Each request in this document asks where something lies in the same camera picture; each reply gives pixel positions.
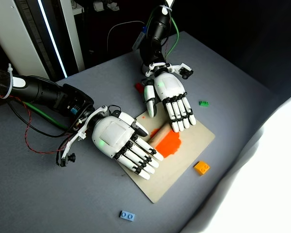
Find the orange paint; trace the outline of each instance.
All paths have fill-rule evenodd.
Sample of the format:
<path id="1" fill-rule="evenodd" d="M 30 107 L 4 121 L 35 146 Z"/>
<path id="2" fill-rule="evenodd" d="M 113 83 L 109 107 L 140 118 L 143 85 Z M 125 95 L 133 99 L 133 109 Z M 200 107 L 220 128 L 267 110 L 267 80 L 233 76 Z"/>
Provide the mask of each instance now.
<path id="1" fill-rule="evenodd" d="M 150 134 L 150 138 L 153 138 L 154 135 L 159 131 L 160 129 L 154 129 L 151 134 Z"/>
<path id="2" fill-rule="evenodd" d="M 164 158 L 167 158 L 169 155 L 176 153 L 179 149 L 181 145 L 181 140 L 179 138 L 180 134 L 171 130 L 155 149 L 161 153 Z"/>

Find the black knob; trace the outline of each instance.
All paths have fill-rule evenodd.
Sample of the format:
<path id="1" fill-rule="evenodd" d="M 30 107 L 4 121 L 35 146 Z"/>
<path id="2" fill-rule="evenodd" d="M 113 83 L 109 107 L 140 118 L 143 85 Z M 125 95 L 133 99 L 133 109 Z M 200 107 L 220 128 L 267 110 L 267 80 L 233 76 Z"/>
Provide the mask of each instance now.
<path id="1" fill-rule="evenodd" d="M 71 161 L 73 163 L 76 161 L 75 153 L 72 153 L 71 155 L 68 155 L 68 161 Z"/>

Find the zip tie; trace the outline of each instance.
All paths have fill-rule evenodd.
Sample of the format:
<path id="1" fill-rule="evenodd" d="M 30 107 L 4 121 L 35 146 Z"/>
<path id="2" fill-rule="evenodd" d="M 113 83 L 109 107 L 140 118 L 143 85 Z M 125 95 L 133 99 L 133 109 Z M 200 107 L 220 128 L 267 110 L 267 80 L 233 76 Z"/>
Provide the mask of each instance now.
<path id="1" fill-rule="evenodd" d="M 4 97 L 0 97 L 1 99 L 6 99 L 11 94 L 12 86 L 13 86 L 12 70 L 13 70 L 13 68 L 11 67 L 11 64 L 9 63 L 8 72 L 10 73 L 10 87 L 9 87 L 8 93 L 6 93 L 6 95 Z"/>
<path id="2" fill-rule="evenodd" d="M 162 7 L 162 8 L 166 8 L 167 10 L 173 11 L 173 9 L 171 9 L 171 8 L 168 7 L 168 6 L 164 6 L 164 5 L 159 5 L 159 6 Z"/>

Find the wooden rolling pin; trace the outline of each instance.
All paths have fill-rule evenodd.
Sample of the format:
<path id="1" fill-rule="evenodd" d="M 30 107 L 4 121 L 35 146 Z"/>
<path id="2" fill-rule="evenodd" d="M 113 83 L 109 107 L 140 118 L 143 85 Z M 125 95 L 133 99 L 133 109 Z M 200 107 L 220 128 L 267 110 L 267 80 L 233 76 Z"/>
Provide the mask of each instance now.
<path id="1" fill-rule="evenodd" d="M 163 127 L 149 140 L 149 144 L 156 148 L 156 146 L 167 136 L 167 134 L 172 130 L 169 122 L 165 123 Z"/>

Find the white robotic hand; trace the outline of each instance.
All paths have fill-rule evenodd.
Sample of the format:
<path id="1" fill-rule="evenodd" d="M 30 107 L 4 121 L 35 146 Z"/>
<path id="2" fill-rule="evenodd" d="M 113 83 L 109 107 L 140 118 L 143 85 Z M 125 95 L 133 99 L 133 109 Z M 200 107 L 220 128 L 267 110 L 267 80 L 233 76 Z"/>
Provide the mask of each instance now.
<path id="1" fill-rule="evenodd" d="M 165 63 L 157 63 L 149 66 L 150 71 L 145 75 L 150 76 L 154 74 L 154 79 L 148 79 L 145 82 L 145 101 L 146 107 L 150 117 L 154 117 L 156 114 L 155 105 L 155 91 L 163 102 L 165 109 L 168 112 L 171 120 L 171 125 L 174 132 L 183 131 L 191 125 L 196 124 L 191 106 L 186 98 L 187 92 L 184 90 L 182 83 L 176 78 L 173 72 L 182 75 L 184 79 L 187 79 L 186 72 L 182 72 L 181 69 L 185 68 L 191 72 L 191 68 L 185 64 L 180 66 L 172 66 Z M 155 67 L 159 67 L 157 71 L 153 72 Z"/>
<path id="2" fill-rule="evenodd" d="M 138 136 L 147 136 L 148 132 L 136 119 L 120 110 L 108 113 L 107 107 L 102 106 L 88 117 L 84 126 L 67 143 L 61 158 L 65 165 L 71 144 L 86 137 L 89 124 L 94 124 L 92 140 L 100 151 L 147 180 L 155 172 L 154 168 L 159 167 L 155 159 L 163 160 L 159 152 Z"/>

